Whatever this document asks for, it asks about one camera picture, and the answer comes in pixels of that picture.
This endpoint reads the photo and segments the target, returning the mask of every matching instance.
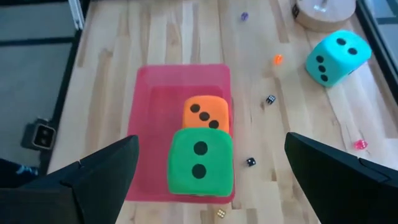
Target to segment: round wooden base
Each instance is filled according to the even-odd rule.
[[[292,14],[302,26],[317,32],[340,29],[354,14],[355,0],[294,0]]]

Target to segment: wooden table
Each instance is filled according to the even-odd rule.
[[[239,20],[249,13],[246,22]],[[356,18],[345,29],[362,35]],[[126,202],[117,223],[318,223],[284,152],[295,131],[346,152],[398,164],[396,104],[374,59],[324,89],[303,67],[325,34],[296,24],[289,0],[93,1],[68,90],[50,172],[126,135],[137,69],[225,63],[234,102],[236,197],[216,205]],[[272,58],[282,54],[275,67]],[[264,105],[268,95],[273,105]],[[365,139],[365,151],[352,143]],[[248,157],[257,165],[242,165]]]

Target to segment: metal stand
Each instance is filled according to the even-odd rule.
[[[85,18],[83,17],[83,11],[81,10],[81,4],[79,0],[68,0],[70,11],[72,12],[72,18],[75,23],[77,30],[83,30],[85,25]]]

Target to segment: pink tray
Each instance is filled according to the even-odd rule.
[[[183,103],[196,95],[224,98],[232,135],[231,77],[226,65],[162,65],[138,70],[127,134],[139,138],[139,159],[126,200],[228,203],[229,197],[174,195],[167,186],[167,157],[173,135],[182,127]]]

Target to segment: orange foam die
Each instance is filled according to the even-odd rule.
[[[218,96],[194,96],[184,103],[182,128],[215,128],[229,132],[227,102]]]

